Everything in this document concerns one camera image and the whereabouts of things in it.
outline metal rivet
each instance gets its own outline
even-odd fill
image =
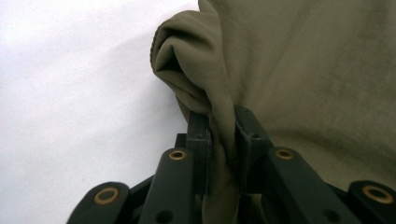
[[[275,154],[283,160],[291,160],[294,157],[293,153],[286,149],[278,149]]]
[[[187,157],[187,153],[182,150],[175,150],[169,153],[169,158],[174,161],[181,161]]]
[[[378,203],[393,203],[394,201],[391,194],[379,187],[366,185],[362,190],[367,197]]]
[[[103,199],[103,197],[105,196],[106,193],[112,193],[111,197]],[[106,189],[102,189],[101,191],[99,191],[94,198],[94,201],[97,204],[108,204],[108,203],[113,203],[114,201],[117,200],[117,198],[119,197],[119,190],[116,188],[106,188]]]

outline clamp jaw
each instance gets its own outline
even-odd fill
[[[235,125],[241,198],[261,194],[267,223],[396,223],[394,189],[356,181],[344,192],[298,152],[274,147],[250,110],[236,106]],[[207,118],[191,112],[187,133],[163,153],[154,176],[131,189],[114,182],[91,189],[67,223],[193,223],[194,195],[210,193],[211,139]]]

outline screw hole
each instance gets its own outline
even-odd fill
[[[106,188],[99,191],[93,199],[97,204],[113,203],[119,197],[120,192],[115,188]]]
[[[338,223],[341,220],[340,216],[333,210],[324,210],[322,215],[326,218],[326,220],[333,223]]]
[[[170,211],[164,210],[157,214],[155,219],[158,223],[169,223],[173,219],[173,214]]]
[[[276,155],[283,160],[291,160],[293,158],[293,154],[286,149],[277,150]]]
[[[391,194],[379,187],[367,185],[362,190],[367,197],[378,203],[393,203],[394,201]]]
[[[182,150],[175,150],[169,153],[169,158],[174,161],[181,161],[187,157],[187,153]]]

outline olive green fabric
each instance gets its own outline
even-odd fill
[[[394,1],[199,1],[156,33],[151,65],[214,133],[203,222],[236,223],[233,105],[327,182],[396,189]],[[262,220],[260,211],[253,215]]]

